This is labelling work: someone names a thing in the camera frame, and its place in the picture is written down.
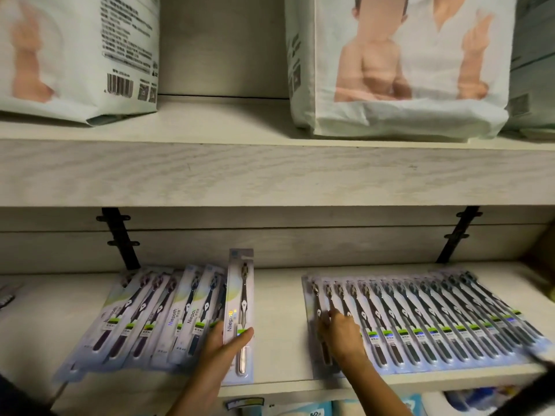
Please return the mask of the person's left hand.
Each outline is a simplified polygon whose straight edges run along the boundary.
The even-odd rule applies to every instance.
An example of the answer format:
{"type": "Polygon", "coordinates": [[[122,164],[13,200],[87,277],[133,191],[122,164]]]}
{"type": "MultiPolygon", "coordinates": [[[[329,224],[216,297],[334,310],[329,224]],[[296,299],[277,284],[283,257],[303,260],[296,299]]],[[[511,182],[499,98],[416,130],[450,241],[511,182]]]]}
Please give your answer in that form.
{"type": "Polygon", "coordinates": [[[197,367],[191,377],[222,384],[237,356],[225,356],[226,343],[224,323],[219,321],[207,335],[197,367]]]}

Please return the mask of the person's right hand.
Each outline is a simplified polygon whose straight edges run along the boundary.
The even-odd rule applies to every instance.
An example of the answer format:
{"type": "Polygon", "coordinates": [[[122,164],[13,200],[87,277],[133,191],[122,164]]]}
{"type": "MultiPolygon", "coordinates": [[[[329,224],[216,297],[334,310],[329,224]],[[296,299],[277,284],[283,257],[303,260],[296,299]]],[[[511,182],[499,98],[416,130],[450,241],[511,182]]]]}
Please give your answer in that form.
{"type": "Polygon", "coordinates": [[[331,345],[327,347],[340,368],[367,358],[360,327],[353,316],[334,308],[322,311],[319,319],[331,321],[331,345]]]}

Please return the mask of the single black toothbrush blister pack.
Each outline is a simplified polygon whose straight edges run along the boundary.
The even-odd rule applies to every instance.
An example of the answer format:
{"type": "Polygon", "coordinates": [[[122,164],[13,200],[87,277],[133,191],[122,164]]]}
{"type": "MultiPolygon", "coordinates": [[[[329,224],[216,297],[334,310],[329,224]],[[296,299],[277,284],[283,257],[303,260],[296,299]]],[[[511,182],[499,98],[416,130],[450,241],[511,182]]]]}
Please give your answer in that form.
{"type": "MultiPolygon", "coordinates": [[[[254,251],[231,249],[227,268],[223,339],[227,343],[254,327],[254,251]]],[[[254,382],[254,338],[237,353],[223,386],[254,382]]]]}

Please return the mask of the person's left forearm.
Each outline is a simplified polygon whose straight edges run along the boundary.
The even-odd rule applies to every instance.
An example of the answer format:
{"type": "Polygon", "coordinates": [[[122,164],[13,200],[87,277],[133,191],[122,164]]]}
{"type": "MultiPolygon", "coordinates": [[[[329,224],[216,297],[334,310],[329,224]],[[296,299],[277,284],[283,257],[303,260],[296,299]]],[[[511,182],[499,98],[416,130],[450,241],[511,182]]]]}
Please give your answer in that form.
{"type": "Polygon", "coordinates": [[[211,416],[220,387],[220,382],[190,378],[165,416],[211,416]]]}

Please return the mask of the person's right forearm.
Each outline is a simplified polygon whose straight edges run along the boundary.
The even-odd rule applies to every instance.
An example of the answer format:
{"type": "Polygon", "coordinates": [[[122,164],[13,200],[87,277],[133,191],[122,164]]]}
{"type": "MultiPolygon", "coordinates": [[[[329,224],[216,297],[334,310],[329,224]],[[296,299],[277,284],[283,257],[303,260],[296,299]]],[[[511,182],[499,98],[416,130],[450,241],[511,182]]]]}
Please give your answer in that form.
{"type": "Polygon", "coordinates": [[[339,363],[366,416],[413,416],[365,355],[349,355],[339,363]]]}

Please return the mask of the light wood shelf board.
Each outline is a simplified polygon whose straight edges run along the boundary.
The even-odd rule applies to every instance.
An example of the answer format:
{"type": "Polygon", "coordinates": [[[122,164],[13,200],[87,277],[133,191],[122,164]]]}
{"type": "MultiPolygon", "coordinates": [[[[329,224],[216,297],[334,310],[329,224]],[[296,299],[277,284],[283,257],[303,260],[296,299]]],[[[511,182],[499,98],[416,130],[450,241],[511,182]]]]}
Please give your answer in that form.
{"type": "MultiPolygon", "coordinates": [[[[555,302],[543,293],[545,281],[520,262],[463,263],[481,283],[519,309],[555,344],[555,302]]],[[[334,276],[396,275],[425,272],[428,265],[287,268],[255,270],[254,383],[220,390],[220,398],[265,397],[337,399],[352,397],[350,385],[315,380],[308,351],[308,324],[301,278],[308,273],[334,276]]],[[[0,312],[0,373],[31,396],[50,399],[53,374],[85,333],[104,303],[116,273],[3,275],[3,283],[23,283],[14,302],[0,312]]],[[[535,364],[385,376],[401,394],[527,383],[541,373],[535,364]]],[[[137,406],[173,399],[185,378],[135,369],[93,373],[68,385],[57,402],[76,405],[137,406]]]]}
{"type": "Polygon", "coordinates": [[[314,139],[288,102],[161,96],[97,127],[0,113],[0,207],[555,205],[555,145],[314,139]]]}

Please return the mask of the shelf edge price label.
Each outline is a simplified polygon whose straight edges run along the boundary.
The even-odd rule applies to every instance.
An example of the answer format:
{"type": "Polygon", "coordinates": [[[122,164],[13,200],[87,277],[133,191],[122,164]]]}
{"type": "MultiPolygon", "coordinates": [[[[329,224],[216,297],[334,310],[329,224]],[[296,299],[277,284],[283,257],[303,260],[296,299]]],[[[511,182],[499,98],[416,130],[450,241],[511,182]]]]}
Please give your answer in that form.
{"type": "Polygon", "coordinates": [[[224,402],[227,412],[234,416],[262,416],[265,398],[264,397],[242,397],[234,398],[224,402]]]}

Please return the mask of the light blue product package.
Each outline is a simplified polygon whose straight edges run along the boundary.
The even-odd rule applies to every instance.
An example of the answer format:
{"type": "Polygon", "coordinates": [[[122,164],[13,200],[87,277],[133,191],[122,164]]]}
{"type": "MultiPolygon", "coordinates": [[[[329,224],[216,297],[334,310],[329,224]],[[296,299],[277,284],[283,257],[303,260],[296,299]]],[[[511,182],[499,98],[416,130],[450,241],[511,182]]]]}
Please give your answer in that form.
{"type": "MultiPolygon", "coordinates": [[[[401,398],[414,416],[428,416],[420,394],[401,398]]],[[[356,399],[330,400],[327,402],[274,405],[259,410],[256,416],[366,416],[356,399]]]]}

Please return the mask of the fanned group of toothbrush packets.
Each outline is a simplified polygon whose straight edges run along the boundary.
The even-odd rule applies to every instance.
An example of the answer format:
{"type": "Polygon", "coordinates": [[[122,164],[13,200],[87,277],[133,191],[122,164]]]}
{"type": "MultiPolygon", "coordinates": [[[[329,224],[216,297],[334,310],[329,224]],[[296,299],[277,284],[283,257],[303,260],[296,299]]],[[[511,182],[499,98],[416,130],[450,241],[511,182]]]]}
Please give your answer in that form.
{"type": "Polygon", "coordinates": [[[53,381],[127,369],[187,373],[225,307],[226,270],[149,266],[124,274],[53,381]]]}

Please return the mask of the long row of toothbrush packets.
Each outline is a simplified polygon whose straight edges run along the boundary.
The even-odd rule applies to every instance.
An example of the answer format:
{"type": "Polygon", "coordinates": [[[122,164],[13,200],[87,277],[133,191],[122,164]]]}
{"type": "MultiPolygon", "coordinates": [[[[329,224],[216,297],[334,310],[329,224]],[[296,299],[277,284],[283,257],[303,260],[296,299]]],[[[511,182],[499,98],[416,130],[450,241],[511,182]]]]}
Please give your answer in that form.
{"type": "Polygon", "coordinates": [[[475,273],[447,268],[416,274],[307,274],[302,290],[314,377],[344,378],[317,331],[337,309],[358,327],[380,375],[492,368],[525,363],[552,341],[475,273]]]}

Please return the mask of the blue and white product package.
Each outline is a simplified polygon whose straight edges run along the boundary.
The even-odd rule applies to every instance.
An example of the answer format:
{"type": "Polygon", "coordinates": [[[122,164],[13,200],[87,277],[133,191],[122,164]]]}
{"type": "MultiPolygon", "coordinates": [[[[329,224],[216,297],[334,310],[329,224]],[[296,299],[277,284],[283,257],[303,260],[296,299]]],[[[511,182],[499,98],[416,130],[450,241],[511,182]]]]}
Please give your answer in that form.
{"type": "Polygon", "coordinates": [[[523,390],[522,386],[481,387],[444,391],[443,398],[457,416],[487,416],[523,390]]]}

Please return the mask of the white diaper bag baby picture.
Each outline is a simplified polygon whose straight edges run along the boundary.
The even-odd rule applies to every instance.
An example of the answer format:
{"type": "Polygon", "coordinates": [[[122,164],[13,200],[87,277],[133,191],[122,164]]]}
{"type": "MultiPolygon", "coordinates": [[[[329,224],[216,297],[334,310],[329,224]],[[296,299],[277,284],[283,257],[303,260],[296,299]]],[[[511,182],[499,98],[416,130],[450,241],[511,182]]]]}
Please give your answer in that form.
{"type": "Polygon", "coordinates": [[[284,0],[290,112],[323,138],[495,138],[517,0],[284,0]]]}

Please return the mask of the white diaper bag with barcode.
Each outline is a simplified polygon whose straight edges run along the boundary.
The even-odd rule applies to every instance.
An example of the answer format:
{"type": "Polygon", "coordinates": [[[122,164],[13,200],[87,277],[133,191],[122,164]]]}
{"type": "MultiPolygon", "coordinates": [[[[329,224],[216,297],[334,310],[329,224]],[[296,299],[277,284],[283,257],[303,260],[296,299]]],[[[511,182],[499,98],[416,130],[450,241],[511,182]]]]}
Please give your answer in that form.
{"type": "Polygon", "coordinates": [[[0,112],[103,125],[157,111],[161,0],[0,0],[0,112]]]}

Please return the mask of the pale green diaper bag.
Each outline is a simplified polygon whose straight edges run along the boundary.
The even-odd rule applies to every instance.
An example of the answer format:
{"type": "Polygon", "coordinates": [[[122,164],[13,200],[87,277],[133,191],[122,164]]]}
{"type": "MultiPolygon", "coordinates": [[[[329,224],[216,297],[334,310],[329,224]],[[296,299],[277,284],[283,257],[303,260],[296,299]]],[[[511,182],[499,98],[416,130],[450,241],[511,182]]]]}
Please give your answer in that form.
{"type": "Polygon", "coordinates": [[[505,130],[555,141],[555,0],[518,0],[505,130]]]}

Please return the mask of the black metal shelf bracket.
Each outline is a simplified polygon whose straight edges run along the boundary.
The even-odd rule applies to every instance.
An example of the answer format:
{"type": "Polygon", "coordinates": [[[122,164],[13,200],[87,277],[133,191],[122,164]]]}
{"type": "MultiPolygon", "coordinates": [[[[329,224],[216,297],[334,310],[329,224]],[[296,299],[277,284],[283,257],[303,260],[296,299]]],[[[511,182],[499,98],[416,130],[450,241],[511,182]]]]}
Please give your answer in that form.
{"type": "Polygon", "coordinates": [[[450,262],[460,242],[469,237],[467,230],[473,220],[482,215],[481,206],[467,206],[456,214],[457,224],[451,233],[444,235],[446,243],[435,261],[436,264],[445,265],[450,262]]]}
{"type": "Polygon", "coordinates": [[[140,246],[140,242],[129,237],[125,223],[130,219],[129,215],[122,214],[117,207],[102,207],[101,215],[96,217],[98,222],[107,225],[109,232],[112,234],[112,240],[108,241],[107,244],[118,249],[127,270],[135,271],[141,268],[135,252],[135,248],[140,246]]]}

